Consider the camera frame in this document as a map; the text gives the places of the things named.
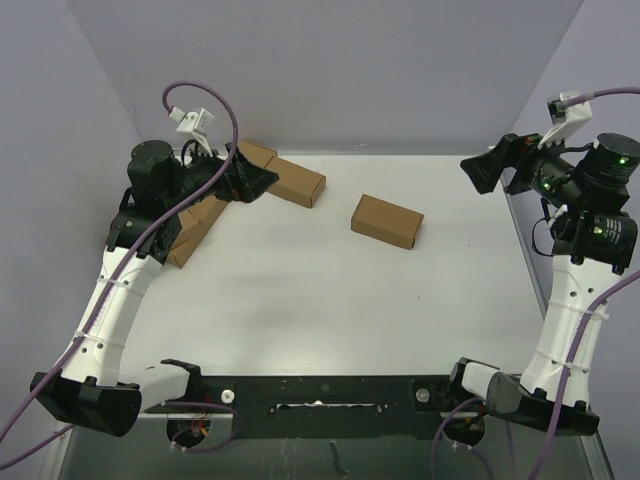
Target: white table surface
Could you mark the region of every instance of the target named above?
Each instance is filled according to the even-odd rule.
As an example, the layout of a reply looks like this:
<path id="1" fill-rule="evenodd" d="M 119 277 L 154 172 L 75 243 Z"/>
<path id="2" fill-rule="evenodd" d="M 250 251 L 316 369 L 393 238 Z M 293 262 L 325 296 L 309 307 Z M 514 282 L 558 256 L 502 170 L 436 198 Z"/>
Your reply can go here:
<path id="1" fill-rule="evenodd" d="M 207 375 L 448 374 L 461 356 L 524 370 L 541 314 L 499 187 L 478 195 L 460 157 L 284 158 L 327 176 L 318 203 L 230 205 L 149 288 L 123 373 L 165 358 Z M 351 232 L 363 193 L 424 213 L 413 250 Z"/>

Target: white cable tie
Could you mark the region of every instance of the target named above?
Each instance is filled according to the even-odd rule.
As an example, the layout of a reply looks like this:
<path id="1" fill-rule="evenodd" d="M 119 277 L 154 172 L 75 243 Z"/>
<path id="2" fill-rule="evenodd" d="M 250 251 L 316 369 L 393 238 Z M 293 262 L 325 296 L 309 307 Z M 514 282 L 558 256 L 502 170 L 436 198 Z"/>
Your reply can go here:
<path id="1" fill-rule="evenodd" d="M 89 340 L 93 340 L 94 342 L 102 343 L 103 345 L 109 345 L 122 349 L 124 349 L 125 347 L 124 343 L 113 342 L 111 340 L 107 340 L 106 338 L 97 337 L 95 335 L 91 335 L 90 333 L 85 333 L 82 330 L 76 330 L 76 332 L 73 334 L 73 338 L 87 338 Z"/>
<path id="2" fill-rule="evenodd" d="M 129 282 L 124 283 L 124 282 L 121 282 L 120 280 L 115 280 L 113 278 L 107 278 L 103 276 L 98 277 L 98 281 L 100 283 L 113 283 L 114 286 L 126 288 L 127 290 L 131 290 L 131 288 L 133 287 L 133 285 L 130 284 Z"/>
<path id="3" fill-rule="evenodd" d="M 578 365 L 577 363 L 574 363 L 574 362 L 567 362 L 566 360 L 561 360 L 541 350 L 536 350 L 536 353 L 541 357 L 548 358 L 553 363 L 567 367 L 569 370 L 580 370 L 581 373 L 589 373 L 591 371 L 591 368 L 589 367 Z"/>
<path id="4" fill-rule="evenodd" d="M 100 275 L 98 277 L 98 282 L 100 283 L 112 283 L 114 287 L 120 287 L 120 288 L 125 288 L 127 290 L 129 290 L 130 292 L 133 292 L 141 297 L 144 298 L 144 293 L 139 292 L 138 290 L 136 290 L 134 288 L 134 283 L 129 282 L 127 280 L 121 282 L 120 280 L 114 280 L 113 278 L 107 278 L 105 276 Z"/>
<path id="5" fill-rule="evenodd" d="M 582 314 L 589 313 L 591 314 L 592 318 L 595 317 L 593 318 L 593 320 L 609 320 L 608 313 L 600 313 L 593 310 L 584 310 L 582 308 L 574 307 L 572 305 L 567 305 L 566 303 L 557 302 L 555 300 L 549 301 L 549 305 L 553 305 L 554 307 L 566 308 L 568 310 L 572 310 L 574 312 L 578 312 Z"/>

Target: white plastic bracket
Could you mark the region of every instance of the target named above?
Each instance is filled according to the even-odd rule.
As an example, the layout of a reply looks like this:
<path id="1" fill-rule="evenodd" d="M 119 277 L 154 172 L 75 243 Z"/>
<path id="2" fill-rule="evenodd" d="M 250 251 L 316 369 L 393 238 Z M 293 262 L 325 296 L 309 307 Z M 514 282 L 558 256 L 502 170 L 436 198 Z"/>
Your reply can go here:
<path id="1" fill-rule="evenodd" d="M 182 397 L 187 391 L 189 372 L 175 365 L 158 364 L 135 375 L 121 375 L 120 382 L 140 385 L 140 411 L 164 405 L 167 400 Z"/>
<path id="2" fill-rule="evenodd" d="M 580 95 L 580 92 L 577 90 L 563 92 L 547 100 L 547 104 L 563 102 L 570 98 L 577 97 L 578 95 Z M 569 107 L 562 113 L 562 116 L 551 116 L 553 127 L 545 133 L 544 137 L 542 137 L 542 140 L 540 140 L 540 143 L 538 144 L 538 148 L 566 140 L 593 118 L 589 102 L 579 103 L 573 107 Z"/>
<path id="3" fill-rule="evenodd" d="M 189 112 L 186 115 L 183 115 L 182 118 L 178 120 L 182 111 L 176 111 L 175 107 L 169 114 L 171 118 L 178 121 L 178 128 L 176 128 L 176 132 L 196 140 L 200 146 L 209 154 L 213 155 L 211 148 L 209 147 L 209 142 L 207 141 L 207 134 L 205 131 L 209 128 L 209 126 L 213 123 L 213 119 L 215 118 L 213 114 L 204 108 L 200 109 L 200 112 Z"/>
<path id="4" fill-rule="evenodd" d="M 483 402 L 486 402 L 489 383 L 493 375 L 498 371 L 496 367 L 492 367 L 491 365 L 473 361 L 469 362 L 464 368 L 461 383 L 462 388 L 481 398 Z"/>

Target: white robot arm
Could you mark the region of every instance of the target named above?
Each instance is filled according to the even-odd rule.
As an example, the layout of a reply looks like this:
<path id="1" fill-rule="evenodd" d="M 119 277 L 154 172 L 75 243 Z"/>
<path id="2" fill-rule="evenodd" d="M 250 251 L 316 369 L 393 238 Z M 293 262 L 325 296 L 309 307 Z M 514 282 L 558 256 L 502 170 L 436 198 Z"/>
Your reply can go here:
<path id="1" fill-rule="evenodd" d="M 461 163 L 481 194 L 493 191 L 502 171 L 512 167 L 515 174 L 505 193 L 533 190 L 541 195 L 554 240 L 549 255 L 553 287 L 538 345 L 521 376 L 462 358 L 451 384 L 486 402 L 489 415 L 544 431 L 554 404 L 561 402 L 558 432 L 591 435 L 599 418 L 589 408 L 589 370 L 606 303 L 594 312 L 588 309 L 619 283 L 631 261 L 638 228 L 621 208 L 629 198 L 626 184 L 640 163 L 640 143 L 604 133 L 584 147 L 565 147 L 564 140 L 591 118 L 586 102 L 561 108 L 577 95 L 568 92 L 550 99 L 555 125 L 544 137 L 505 135 L 488 153 Z M 575 167 L 561 158 L 577 151 L 586 155 Z M 557 209 L 553 216 L 549 205 Z M 574 351 L 585 313 L 591 320 Z M 570 374 L 563 380 L 565 367 Z M 564 392 L 559 394 L 562 384 Z"/>
<path id="2" fill-rule="evenodd" d="M 180 232 L 178 216 L 168 217 L 136 247 L 141 235 L 175 205 L 210 184 L 223 163 L 215 155 L 196 150 L 185 166 L 161 140 L 143 142 L 133 149 L 127 169 L 131 188 L 111 223 L 96 288 L 74 339 L 61 357 L 68 358 L 50 381 L 41 385 L 45 374 L 37 373 L 32 382 L 32 389 L 39 389 L 38 401 L 58 420 L 121 436 L 133 426 L 140 411 L 176 398 L 205 400 L 197 385 L 199 367 L 163 360 L 137 375 L 123 377 L 120 361 L 142 299 Z M 250 203 L 277 181 L 277 174 L 253 165 L 236 151 L 221 181 L 213 182 L 192 204 L 210 195 Z M 115 275 L 132 250 L 135 255 Z M 111 283 L 111 290 L 102 301 L 106 282 Z M 89 323 L 97 306 L 100 310 Z"/>

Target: cardboard box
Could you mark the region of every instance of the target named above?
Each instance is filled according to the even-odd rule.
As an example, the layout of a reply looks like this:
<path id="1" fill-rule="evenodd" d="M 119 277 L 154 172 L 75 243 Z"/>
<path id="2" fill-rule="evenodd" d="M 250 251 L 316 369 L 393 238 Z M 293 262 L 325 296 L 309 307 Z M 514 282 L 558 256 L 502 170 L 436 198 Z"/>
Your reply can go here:
<path id="1" fill-rule="evenodd" d="M 238 142 L 238 150 L 247 157 L 247 160 L 262 168 L 265 168 L 271 159 L 278 154 L 275 150 L 247 140 Z"/>
<path id="2" fill-rule="evenodd" d="M 248 140 L 238 142 L 238 149 L 251 163 L 280 175 L 280 181 L 269 189 L 276 197 L 311 208 L 324 190 L 324 175 L 283 160 L 276 150 Z"/>
<path id="3" fill-rule="evenodd" d="M 362 195 L 351 217 L 351 230 L 411 250 L 423 220 L 422 213 Z"/>
<path id="4" fill-rule="evenodd" d="M 195 220 L 195 223 L 189 223 L 188 234 L 181 242 L 178 241 L 182 235 L 182 231 L 180 232 L 171 247 L 167 262 L 179 268 L 184 267 L 227 205 L 227 202 L 209 197 L 180 213 L 181 222 L 184 216 L 188 222 Z"/>
<path id="5" fill-rule="evenodd" d="M 173 242 L 171 248 L 182 245 L 187 240 L 192 239 L 200 226 L 200 222 L 189 209 L 180 212 L 178 217 L 180 218 L 180 225 L 182 225 L 182 229 L 180 230 L 175 242 Z"/>
<path id="6" fill-rule="evenodd" d="M 280 180 L 269 189 L 269 193 L 307 208 L 313 207 L 327 183 L 324 175 L 277 156 L 266 168 L 280 175 Z"/>

